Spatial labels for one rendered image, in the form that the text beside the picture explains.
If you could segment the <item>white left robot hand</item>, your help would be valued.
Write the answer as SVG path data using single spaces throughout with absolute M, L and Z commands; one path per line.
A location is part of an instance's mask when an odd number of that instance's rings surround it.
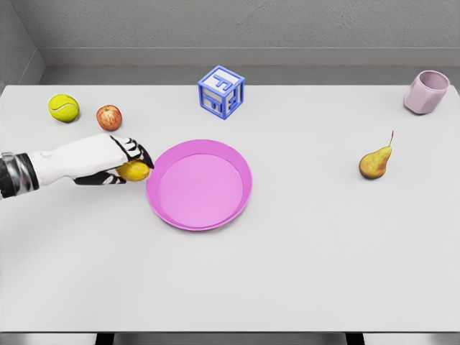
M 123 164 L 140 160 L 154 168 L 147 150 L 136 140 L 110 134 L 80 139 L 52 151 L 53 161 L 77 185 L 125 184 L 126 179 L 112 173 Z

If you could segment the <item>yellow lemon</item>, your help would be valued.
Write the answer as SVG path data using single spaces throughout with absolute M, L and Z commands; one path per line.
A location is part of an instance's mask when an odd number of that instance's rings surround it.
M 138 182 L 150 175 L 150 167 L 142 160 L 133 160 L 117 167 L 116 172 L 126 181 Z

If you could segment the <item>pink round plate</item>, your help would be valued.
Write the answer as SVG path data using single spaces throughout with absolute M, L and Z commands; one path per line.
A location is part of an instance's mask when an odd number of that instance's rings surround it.
M 246 207 L 252 186 L 252 171 L 238 151 L 222 142 L 194 139 L 157 158 L 146 191 L 163 221 L 205 231 L 235 219 Z

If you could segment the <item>red apple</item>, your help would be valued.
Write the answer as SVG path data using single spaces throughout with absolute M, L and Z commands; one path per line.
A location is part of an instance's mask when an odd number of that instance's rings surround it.
M 97 110 L 96 121 L 103 130 L 112 132 L 121 126 L 122 115 L 118 107 L 105 105 Z

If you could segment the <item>yellow-green tennis ball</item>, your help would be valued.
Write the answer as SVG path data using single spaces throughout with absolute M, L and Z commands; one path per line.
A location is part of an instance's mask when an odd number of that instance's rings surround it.
M 60 93 L 49 100 L 48 111 L 54 119 L 70 123 L 78 118 L 80 106 L 72 96 Z

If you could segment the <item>blue letter block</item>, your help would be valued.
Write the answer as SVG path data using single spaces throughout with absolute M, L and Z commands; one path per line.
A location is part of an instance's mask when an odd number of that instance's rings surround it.
M 244 77 L 217 65 L 198 81 L 202 108 L 226 120 L 244 101 Z

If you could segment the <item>brown-yellow pear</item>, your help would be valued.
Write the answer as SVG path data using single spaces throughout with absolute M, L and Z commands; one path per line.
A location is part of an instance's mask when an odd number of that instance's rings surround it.
M 363 178 L 376 180 L 381 178 L 387 170 L 387 162 L 392 154 L 392 140 L 394 132 L 391 134 L 390 141 L 377 151 L 370 152 L 363 156 L 359 161 L 359 172 Z

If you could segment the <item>pale pink cup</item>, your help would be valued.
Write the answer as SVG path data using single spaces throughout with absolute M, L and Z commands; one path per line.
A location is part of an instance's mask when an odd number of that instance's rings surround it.
M 415 114 L 429 114 L 437 105 L 450 86 L 450 80 L 435 70 L 420 72 L 404 96 L 404 106 Z

